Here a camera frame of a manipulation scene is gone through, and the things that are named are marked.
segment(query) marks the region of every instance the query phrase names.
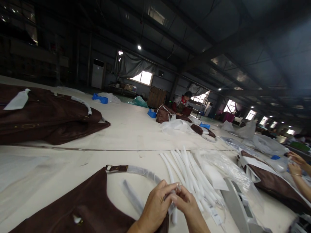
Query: ceiling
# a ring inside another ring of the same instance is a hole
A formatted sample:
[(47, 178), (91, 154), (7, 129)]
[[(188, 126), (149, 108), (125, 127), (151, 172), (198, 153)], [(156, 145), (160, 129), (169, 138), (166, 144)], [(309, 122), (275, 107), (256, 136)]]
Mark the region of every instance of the ceiling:
[(82, 0), (81, 16), (276, 120), (311, 118), (311, 1)]

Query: blue container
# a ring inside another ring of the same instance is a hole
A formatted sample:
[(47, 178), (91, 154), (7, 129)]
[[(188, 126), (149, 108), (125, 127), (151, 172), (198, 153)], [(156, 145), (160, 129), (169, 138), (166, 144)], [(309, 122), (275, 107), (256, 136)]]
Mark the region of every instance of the blue container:
[(156, 112), (153, 112), (151, 109), (149, 109), (148, 115), (149, 115), (151, 118), (156, 118)]
[(99, 99), (102, 104), (107, 104), (108, 103), (108, 98), (98, 96), (97, 93), (94, 93), (92, 99)]
[(273, 160), (278, 160), (278, 159), (280, 159), (281, 157), (280, 156), (277, 156), (277, 155), (274, 155), (274, 156), (272, 156), (271, 157), (271, 159), (273, 159)]
[(210, 129), (210, 125), (204, 125), (204, 124), (202, 124), (202, 122), (200, 124), (200, 127), (204, 127), (204, 128)]

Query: worker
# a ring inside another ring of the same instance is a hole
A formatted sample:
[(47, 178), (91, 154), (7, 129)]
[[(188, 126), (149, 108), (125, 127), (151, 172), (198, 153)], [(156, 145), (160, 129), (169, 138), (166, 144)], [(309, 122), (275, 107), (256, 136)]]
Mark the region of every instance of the worker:
[(167, 184), (165, 180), (150, 192), (142, 215), (133, 223), (128, 233), (155, 232), (162, 224), (172, 202), (185, 215), (189, 232), (210, 233), (194, 196), (184, 186), (178, 186), (178, 183)]
[(172, 109), (174, 112), (176, 112), (176, 115), (181, 116), (181, 112), (184, 109), (184, 107), (187, 107), (189, 105), (189, 100), (192, 97), (192, 93), (190, 91), (187, 91), (184, 95), (179, 96), (175, 99)]
[(311, 176), (311, 166), (307, 164), (303, 158), (292, 151), (288, 152), (287, 156), (291, 157), (291, 160), (297, 163), (288, 164), (288, 169), (298, 190), (305, 197), (305, 199), (311, 202), (311, 187), (303, 180), (301, 171), (301, 169), (303, 169), (309, 176)]

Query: white work table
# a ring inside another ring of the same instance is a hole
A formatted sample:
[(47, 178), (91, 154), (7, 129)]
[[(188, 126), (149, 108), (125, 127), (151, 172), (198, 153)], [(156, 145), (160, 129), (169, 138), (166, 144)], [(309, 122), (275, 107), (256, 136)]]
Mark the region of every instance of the white work table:
[[(236, 162), (235, 152), (220, 139), (210, 143), (196, 134), (187, 135), (177, 132), (176, 136), (165, 135), (161, 132), (160, 124), (147, 115), (148, 109), (130, 104), (99, 104), (91, 100), (90, 95), (66, 91), (59, 88), (25, 82), (0, 76), (0, 83), (40, 87), (53, 90), (60, 94), (74, 95), (88, 102), (91, 107), (99, 110), (111, 126), (95, 134), (63, 145), (52, 146), (43, 141), (24, 142), (19, 146), (0, 146), (1, 154), (22, 156), (46, 156), (48, 177), (38, 177), (44, 174), (45, 168), (34, 169), (26, 178), (15, 182), (0, 193), (0, 232), (6, 233), (16, 227), (24, 219), (57, 200), (95, 172), (111, 165), (135, 165), (153, 171), (161, 179), (169, 181), (166, 166), (159, 156), (159, 151), (165, 151), (170, 157), (170, 150), (187, 150), (193, 148), (214, 149), (227, 155)], [(217, 136), (241, 139), (221, 130), (215, 125), (211, 130)], [(114, 173), (108, 175), (107, 194), (111, 202), (122, 212), (138, 219), (134, 207), (130, 204), (120, 188), (123, 179), (135, 188), (145, 202), (155, 184), (147, 178), (129, 173)], [(264, 213), (255, 213), (260, 222), (275, 232), (286, 232), (295, 213), (269, 195), (260, 192), (264, 200)], [(224, 211), (217, 208), (224, 219)], [(213, 219), (205, 216), (211, 232), (224, 232)], [(238, 229), (228, 211), (226, 211), (225, 228), (227, 232), (238, 233)], [(178, 214), (178, 224), (170, 222), (170, 232), (187, 232), (187, 224), (181, 212)]]

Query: pink cloth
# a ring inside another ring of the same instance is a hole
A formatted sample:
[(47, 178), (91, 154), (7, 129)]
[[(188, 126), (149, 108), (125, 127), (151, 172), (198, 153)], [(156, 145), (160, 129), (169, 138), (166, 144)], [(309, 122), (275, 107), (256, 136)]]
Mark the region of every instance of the pink cloth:
[(232, 113), (226, 113), (225, 117), (223, 118), (223, 122), (225, 122), (226, 120), (229, 122), (233, 122), (235, 115)]

